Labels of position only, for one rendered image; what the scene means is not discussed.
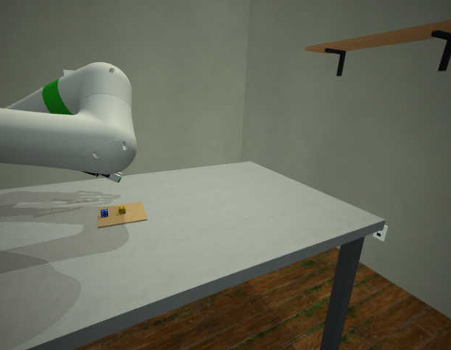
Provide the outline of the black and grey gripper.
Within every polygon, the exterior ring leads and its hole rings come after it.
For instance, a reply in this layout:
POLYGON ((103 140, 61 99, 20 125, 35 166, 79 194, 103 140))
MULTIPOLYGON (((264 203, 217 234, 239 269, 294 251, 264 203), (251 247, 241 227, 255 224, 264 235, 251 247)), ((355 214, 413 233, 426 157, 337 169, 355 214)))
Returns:
MULTIPOLYGON (((84 171, 82 171, 82 172, 84 172, 84 171)), ((95 173, 90 173, 90 172, 84 172, 84 173, 91 174, 91 175, 94 175, 94 176, 102 176, 104 178, 107 178, 107 179, 112 180, 112 181, 117 182, 117 183, 118 183, 118 181, 119 181, 119 179, 120 179, 120 177, 122 175, 122 173, 120 173, 120 172, 118 172, 116 174, 95 174, 95 173)))

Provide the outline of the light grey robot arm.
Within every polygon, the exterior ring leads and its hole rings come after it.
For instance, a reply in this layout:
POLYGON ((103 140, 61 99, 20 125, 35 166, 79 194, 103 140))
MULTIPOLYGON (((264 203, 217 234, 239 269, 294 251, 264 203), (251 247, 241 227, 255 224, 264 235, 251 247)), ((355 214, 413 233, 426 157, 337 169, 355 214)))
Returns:
POLYGON ((121 172, 136 155, 131 105, 119 68, 88 64, 0 108, 0 163, 121 172))

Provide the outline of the tan square mat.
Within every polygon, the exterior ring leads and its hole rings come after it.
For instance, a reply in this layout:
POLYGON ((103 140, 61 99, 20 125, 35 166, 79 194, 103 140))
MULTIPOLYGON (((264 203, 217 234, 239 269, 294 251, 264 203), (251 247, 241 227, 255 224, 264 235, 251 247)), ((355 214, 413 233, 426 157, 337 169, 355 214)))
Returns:
POLYGON ((141 222, 145 220, 147 220, 147 215, 142 202, 99 207, 98 228, 123 225, 132 222, 141 222), (119 214, 118 206, 125 206, 126 213, 119 214), (108 209, 108 217, 101 218, 101 209, 108 209))

